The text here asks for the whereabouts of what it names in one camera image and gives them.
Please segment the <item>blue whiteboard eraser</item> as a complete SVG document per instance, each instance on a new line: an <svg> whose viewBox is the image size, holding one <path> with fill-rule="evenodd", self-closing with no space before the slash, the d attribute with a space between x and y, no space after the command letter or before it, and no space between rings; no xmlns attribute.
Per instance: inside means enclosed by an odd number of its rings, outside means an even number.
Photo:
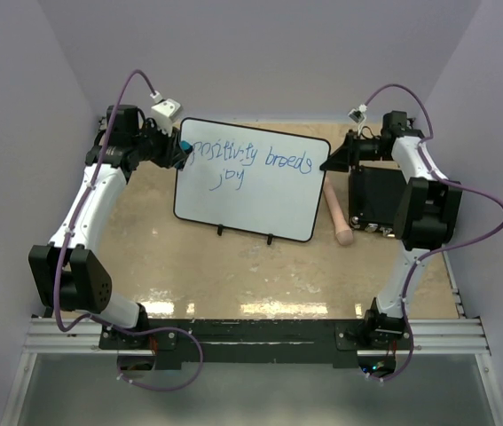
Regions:
<svg viewBox="0 0 503 426"><path fill-rule="evenodd" d="M186 156L189 156L193 151L193 146L184 140L180 141L180 147Z"/></svg>

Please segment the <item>white whiteboard black frame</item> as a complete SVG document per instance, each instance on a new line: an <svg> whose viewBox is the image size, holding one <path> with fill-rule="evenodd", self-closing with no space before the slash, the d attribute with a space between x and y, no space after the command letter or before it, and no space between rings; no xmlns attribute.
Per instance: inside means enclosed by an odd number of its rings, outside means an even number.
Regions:
<svg viewBox="0 0 503 426"><path fill-rule="evenodd" d="M185 118L193 151L177 172L179 219L307 242L316 224L330 154L323 138Z"/></svg>

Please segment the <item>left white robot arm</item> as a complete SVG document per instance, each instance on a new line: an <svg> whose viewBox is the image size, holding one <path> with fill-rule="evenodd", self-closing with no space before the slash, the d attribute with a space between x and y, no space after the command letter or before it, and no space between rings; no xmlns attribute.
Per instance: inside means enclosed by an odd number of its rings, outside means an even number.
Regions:
<svg viewBox="0 0 503 426"><path fill-rule="evenodd" d="M110 106L85 157L75 200L48 243L33 246L28 261L43 305L59 316L78 312L120 327L131 348L145 346L151 327L140 304L113 290L96 253L107 220L141 162L182 169L192 148L180 140L174 122L181 106L165 99L145 115L137 106Z"/></svg>

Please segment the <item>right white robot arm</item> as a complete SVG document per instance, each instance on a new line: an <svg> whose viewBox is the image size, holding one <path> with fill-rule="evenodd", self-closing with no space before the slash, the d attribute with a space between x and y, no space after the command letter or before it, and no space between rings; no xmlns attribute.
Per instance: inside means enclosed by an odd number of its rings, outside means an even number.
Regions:
<svg viewBox="0 0 503 426"><path fill-rule="evenodd" d="M440 172L424 147L421 130L407 113L383 116L381 134L371 138L350 130L343 144L322 163L323 171L359 173L361 161L393 161L405 180L392 232L401 242L401 255L388 283L372 301L357 327L343 332L358 348L383 348L409 339L408 313L414 292L429 259L450 241L462 191Z"/></svg>

